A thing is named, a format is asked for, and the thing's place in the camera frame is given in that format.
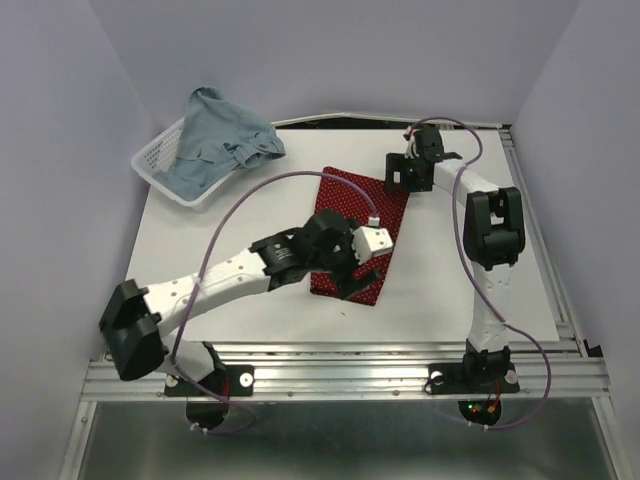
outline red cloth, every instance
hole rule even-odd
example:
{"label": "red cloth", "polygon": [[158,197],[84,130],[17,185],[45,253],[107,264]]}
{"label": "red cloth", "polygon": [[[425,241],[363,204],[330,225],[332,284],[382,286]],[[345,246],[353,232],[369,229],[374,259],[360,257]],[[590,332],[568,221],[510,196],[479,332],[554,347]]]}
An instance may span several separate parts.
{"label": "red cloth", "polygon": [[[378,208],[378,214],[381,220],[380,226],[389,230],[395,245],[409,194],[406,192],[386,193],[382,180],[344,172],[337,168],[326,167],[323,172],[346,178],[369,194]],[[369,204],[358,192],[343,183],[329,178],[323,178],[320,182],[315,213],[326,208],[338,212],[345,218],[355,218],[360,225],[366,225],[371,214]],[[383,255],[372,258],[356,270],[355,277],[360,278],[374,268],[377,268],[380,271],[380,280],[371,285],[366,291],[351,297],[349,301],[363,305],[375,305],[380,295],[380,290],[382,290],[382,285],[387,276],[390,263],[391,254]],[[324,295],[326,297],[338,296],[336,286],[329,280],[329,276],[324,273],[311,274],[311,293]]]}

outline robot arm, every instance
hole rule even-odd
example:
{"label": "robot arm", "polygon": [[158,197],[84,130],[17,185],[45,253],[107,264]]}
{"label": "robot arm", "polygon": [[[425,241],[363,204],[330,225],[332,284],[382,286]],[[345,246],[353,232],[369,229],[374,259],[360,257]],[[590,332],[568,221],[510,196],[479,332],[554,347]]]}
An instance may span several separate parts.
{"label": "robot arm", "polygon": [[[458,171],[463,167],[464,163],[461,160],[445,160],[437,163],[434,166],[434,184],[447,191],[450,195],[453,195],[455,178]],[[457,191],[458,198],[456,200],[461,205],[466,206],[467,199],[471,194],[481,194],[477,195],[478,197],[486,194],[487,197],[491,197],[499,195],[499,192],[500,188],[497,185],[485,180],[472,170],[466,170],[460,178],[460,185]],[[498,311],[504,311],[507,306],[509,280],[511,278],[512,268],[513,265],[509,263],[490,265],[489,268],[485,268],[478,262],[471,261],[471,269],[476,282]],[[498,321],[484,300],[475,291],[473,298],[473,321],[471,323],[468,341],[475,351],[487,351],[489,353],[501,352],[509,344],[506,327]]]}
{"label": "robot arm", "polygon": [[[379,278],[375,270],[359,279],[354,278],[354,272],[370,258],[392,249],[386,229],[359,227],[354,220],[324,210],[302,228],[264,238],[209,267],[200,280],[190,316],[300,282],[310,272],[329,273],[341,298],[346,299]],[[135,380],[154,370],[177,375],[169,360],[176,341],[174,331],[183,321],[198,281],[198,274],[192,274],[143,288],[138,288],[134,280],[116,287],[100,320],[100,331],[122,380]],[[185,340],[180,343],[176,360],[198,382],[219,365],[211,345]]]}
{"label": "robot arm", "polygon": [[[455,152],[445,153],[436,128],[412,130],[405,138],[409,144],[404,154],[387,155],[386,189],[428,192],[437,185],[453,195],[455,178],[464,167],[461,157]],[[511,272],[525,246],[520,192],[515,187],[500,188],[472,170],[465,170],[455,200],[465,207],[464,253],[474,279],[498,311],[504,311]],[[477,292],[462,363],[430,367],[443,377],[432,385],[433,394],[487,391],[489,385],[501,381],[513,368],[505,325]]]}

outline white table surface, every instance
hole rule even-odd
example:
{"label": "white table surface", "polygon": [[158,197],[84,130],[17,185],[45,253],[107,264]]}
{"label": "white table surface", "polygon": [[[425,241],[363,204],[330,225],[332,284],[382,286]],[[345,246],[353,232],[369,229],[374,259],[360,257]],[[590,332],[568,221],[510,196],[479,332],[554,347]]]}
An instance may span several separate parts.
{"label": "white table surface", "polygon": [[[475,141],[467,132],[441,133],[447,151],[455,150],[465,159],[475,154]],[[485,154],[473,169],[498,185],[513,185],[498,133],[479,133]],[[203,214],[151,189],[127,278],[142,286],[196,271],[220,218],[244,191],[264,179],[325,166],[383,179],[386,153],[405,148],[398,130],[279,130],[278,135],[287,156],[248,173]],[[313,213],[319,181],[290,178],[257,192],[223,230],[211,264],[256,240],[302,226]],[[300,284],[239,299],[191,320],[186,338],[265,343],[464,341],[471,325],[473,290],[455,250],[450,198],[437,188],[411,195],[375,307],[312,295],[307,277]],[[461,224],[463,215],[460,208]],[[527,236],[513,273],[507,319],[538,340],[554,341],[554,311]],[[512,339],[522,340],[516,335]]]}

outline laundry basket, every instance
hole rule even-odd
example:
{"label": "laundry basket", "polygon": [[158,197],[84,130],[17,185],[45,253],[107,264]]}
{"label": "laundry basket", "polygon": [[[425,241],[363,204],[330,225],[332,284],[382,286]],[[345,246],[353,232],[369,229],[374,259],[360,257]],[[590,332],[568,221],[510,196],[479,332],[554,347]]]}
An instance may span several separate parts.
{"label": "laundry basket", "polygon": [[148,182],[149,185],[158,189],[171,200],[174,200],[184,207],[191,208],[196,212],[204,212],[226,187],[243,176],[247,169],[239,168],[228,173],[195,200],[185,200],[173,193],[153,178],[153,174],[160,170],[166,172],[176,159],[178,140],[180,139],[183,125],[184,118],[178,120],[158,135],[151,143],[133,156],[131,159],[131,167],[138,172],[138,175]]}

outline gray wall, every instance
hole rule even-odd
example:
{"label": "gray wall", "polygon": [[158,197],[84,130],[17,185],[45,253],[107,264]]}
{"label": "gray wall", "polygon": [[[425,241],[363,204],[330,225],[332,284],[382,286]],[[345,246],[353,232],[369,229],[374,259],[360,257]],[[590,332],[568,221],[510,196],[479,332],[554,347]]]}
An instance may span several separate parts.
{"label": "gray wall", "polygon": [[151,122],[82,0],[0,6],[0,477],[56,478]]}
{"label": "gray wall", "polygon": [[577,0],[89,0],[153,121],[219,86],[272,120],[513,122]]}
{"label": "gray wall", "polygon": [[516,149],[640,476],[640,3],[583,0],[527,99]]}

